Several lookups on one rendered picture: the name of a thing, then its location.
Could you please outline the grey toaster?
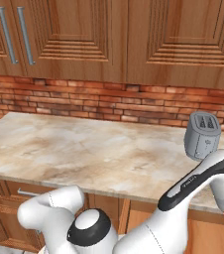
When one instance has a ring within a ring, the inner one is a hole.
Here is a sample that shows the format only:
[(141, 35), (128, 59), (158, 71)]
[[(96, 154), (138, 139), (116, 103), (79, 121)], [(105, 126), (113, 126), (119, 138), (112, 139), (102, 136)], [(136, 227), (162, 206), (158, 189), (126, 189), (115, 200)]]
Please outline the grey toaster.
[(194, 161), (202, 161), (218, 148), (221, 127), (217, 117), (205, 111), (190, 114), (184, 134), (185, 154)]

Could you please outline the wooden base cupboard door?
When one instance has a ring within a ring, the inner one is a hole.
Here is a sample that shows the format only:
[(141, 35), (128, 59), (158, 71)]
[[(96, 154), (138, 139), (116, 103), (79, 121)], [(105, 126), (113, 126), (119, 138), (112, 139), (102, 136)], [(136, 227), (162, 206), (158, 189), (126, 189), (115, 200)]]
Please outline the wooden base cupboard door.
[(17, 218), (17, 210), (23, 201), (0, 197), (0, 245), (38, 253), (45, 245), (43, 234), (25, 229)]

